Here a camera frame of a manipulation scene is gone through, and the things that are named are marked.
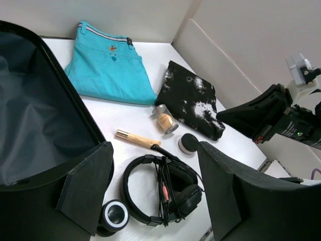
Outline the black headphones with cable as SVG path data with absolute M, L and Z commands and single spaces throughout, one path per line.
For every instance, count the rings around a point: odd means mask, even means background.
M 120 195 L 130 215 L 148 226 L 168 226 L 179 223 L 192 213 L 202 200 L 204 190 L 199 186 L 201 176 L 189 165 L 182 162 L 157 144 L 150 147 L 161 156 L 144 155 L 130 162 L 122 176 Z M 148 216 L 133 202 L 129 193 L 129 176 L 139 165 L 154 164 L 158 186 L 158 216 Z

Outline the small black-lidded cream jar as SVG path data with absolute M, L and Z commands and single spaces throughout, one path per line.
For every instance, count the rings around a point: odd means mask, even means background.
M 178 140 L 178 146 L 180 150 L 187 155 L 194 154 L 197 151 L 198 144 L 198 139 L 190 133 L 182 135 L 182 137 Z

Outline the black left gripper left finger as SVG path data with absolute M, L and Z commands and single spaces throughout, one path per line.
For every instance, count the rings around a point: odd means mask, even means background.
M 94 236 L 113 174 L 113 146 L 103 142 L 76 160 L 79 163 L 66 176 L 56 210 Z

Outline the glass jar with cork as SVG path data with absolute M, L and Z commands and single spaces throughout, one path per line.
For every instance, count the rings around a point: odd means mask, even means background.
M 152 111 L 152 115 L 156 118 L 165 135 L 173 133 L 179 127 L 174 117 L 164 104 L 156 106 Z

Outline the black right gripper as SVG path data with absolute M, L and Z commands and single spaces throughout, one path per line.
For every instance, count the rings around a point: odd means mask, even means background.
M 250 102 L 217 113 L 216 118 L 257 144 L 279 134 L 320 150 L 320 103 L 314 111 L 301 107 L 281 84 L 270 86 Z

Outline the black white tie-dye shirt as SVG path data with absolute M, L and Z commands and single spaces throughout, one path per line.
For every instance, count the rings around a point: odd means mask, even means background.
M 176 120 L 213 141 L 223 135 L 214 86 L 174 61 L 169 62 L 154 104 L 164 104 Z

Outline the pink hard-shell suitcase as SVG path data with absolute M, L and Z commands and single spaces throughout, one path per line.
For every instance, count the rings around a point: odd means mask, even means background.
M 46 43 L 1 21 L 1 240 L 90 240 L 56 206 L 76 158 L 103 142 Z M 128 221 L 124 203 L 103 201 L 96 234 Z

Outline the turquoise shorts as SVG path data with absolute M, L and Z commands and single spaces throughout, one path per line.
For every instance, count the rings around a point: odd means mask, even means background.
M 156 100 L 132 39 L 104 33 L 80 21 L 65 73 L 80 95 L 132 104 Z

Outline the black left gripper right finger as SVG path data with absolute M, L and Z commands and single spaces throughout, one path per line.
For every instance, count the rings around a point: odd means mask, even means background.
M 320 240 L 320 185 L 271 177 L 207 142 L 197 152 L 215 240 Z

